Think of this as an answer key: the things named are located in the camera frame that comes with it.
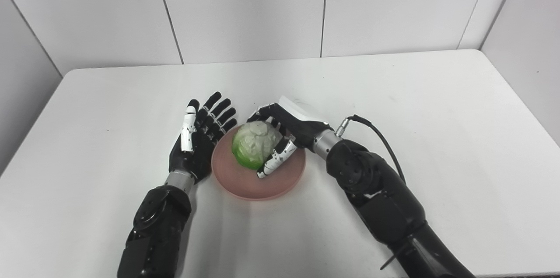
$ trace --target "cabbage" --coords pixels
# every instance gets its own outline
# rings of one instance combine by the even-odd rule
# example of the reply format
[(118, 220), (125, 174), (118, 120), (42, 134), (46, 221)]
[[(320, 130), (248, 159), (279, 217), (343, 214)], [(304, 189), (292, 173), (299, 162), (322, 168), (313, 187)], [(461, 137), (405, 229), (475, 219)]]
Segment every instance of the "cabbage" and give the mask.
[(272, 154), (280, 139), (282, 134), (270, 123), (260, 121), (246, 123), (235, 133), (231, 152), (234, 153), (239, 164), (256, 170)]

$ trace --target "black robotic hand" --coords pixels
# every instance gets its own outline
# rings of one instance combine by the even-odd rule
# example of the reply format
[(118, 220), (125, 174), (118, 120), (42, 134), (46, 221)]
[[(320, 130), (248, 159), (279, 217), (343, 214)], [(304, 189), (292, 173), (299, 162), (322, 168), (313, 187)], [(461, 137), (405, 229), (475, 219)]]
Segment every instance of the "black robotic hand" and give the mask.
[[(210, 158), (214, 147), (237, 124), (232, 118), (235, 115), (234, 108), (222, 113), (230, 106), (230, 99), (221, 101), (212, 109), (221, 97), (219, 92), (214, 93), (200, 109), (198, 101), (190, 101), (183, 130), (169, 154), (169, 172), (188, 172), (194, 177), (195, 184), (210, 174)], [(194, 110), (196, 116), (189, 114), (189, 110)], [(189, 139), (192, 148), (185, 146), (189, 144)]]
[(334, 133), (327, 122), (308, 113), (283, 96), (278, 103), (258, 108), (247, 122), (258, 120), (270, 121), (270, 124), (284, 136), (274, 147), (272, 154), (256, 171), (259, 178), (272, 174), (298, 148), (308, 148), (314, 151), (314, 146), (322, 133)]
[(231, 104), (229, 99), (212, 109), (221, 97), (214, 93), (200, 109), (198, 101), (190, 101), (182, 132), (169, 155), (169, 176), (140, 204), (122, 252), (118, 278), (175, 276), (181, 234), (191, 212), (188, 191), (210, 174), (216, 143), (237, 123), (232, 119), (234, 108), (223, 112)]

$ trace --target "robotic arm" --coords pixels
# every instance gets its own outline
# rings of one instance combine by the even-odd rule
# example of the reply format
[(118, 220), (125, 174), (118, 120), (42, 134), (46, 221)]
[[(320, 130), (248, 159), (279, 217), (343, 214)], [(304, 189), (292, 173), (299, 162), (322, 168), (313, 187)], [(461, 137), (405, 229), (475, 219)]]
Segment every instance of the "robotic arm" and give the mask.
[[(236, 120), (230, 119), (235, 109), (223, 112), (231, 104), (229, 99), (212, 109), (220, 98), (216, 92), (200, 109), (198, 101), (190, 101), (182, 132), (170, 153), (169, 176), (140, 204), (122, 252), (118, 278), (174, 277), (181, 233), (191, 212), (188, 192), (210, 174), (216, 143), (236, 125)], [(327, 173), (337, 180), (372, 235), (393, 252), (384, 266), (397, 259), (410, 278), (474, 278), (432, 231), (424, 208), (400, 174), (392, 150), (367, 120), (351, 116), (335, 132), (327, 122), (285, 97), (278, 104), (259, 108), (248, 122), (256, 120), (270, 120), (284, 134), (284, 140), (259, 168), (259, 178), (273, 174), (296, 148), (307, 148), (326, 161)], [(342, 138), (351, 120), (378, 133), (399, 174), (379, 155)]]
[(223, 112), (231, 104), (229, 99), (212, 109), (221, 97), (216, 92), (200, 110), (196, 100), (186, 108), (181, 134), (169, 155), (168, 178), (140, 204), (122, 252), (118, 278), (175, 276), (181, 233), (191, 212), (190, 188), (210, 174), (214, 147), (237, 124), (230, 119), (234, 108)]
[[(424, 208), (406, 186), (390, 146), (369, 121), (354, 115), (344, 119), (335, 132), (327, 122), (308, 116), (284, 97), (278, 104), (257, 110), (248, 122), (267, 119), (290, 132), (291, 144), (308, 148), (326, 161), (327, 173), (337, 180), (372, 235), (393, 252), (381, 269), (397, 259), (410, 278), (474, 278), (430, 228)], [(342, 138), (350, 120), (378, 133), (400, 174), (379, 155)], [(280, 166), (287, 157), (277, 155), (289, 153), (289, 147), (280, 142), (258, 176), (267, 176), (272, 168)]]

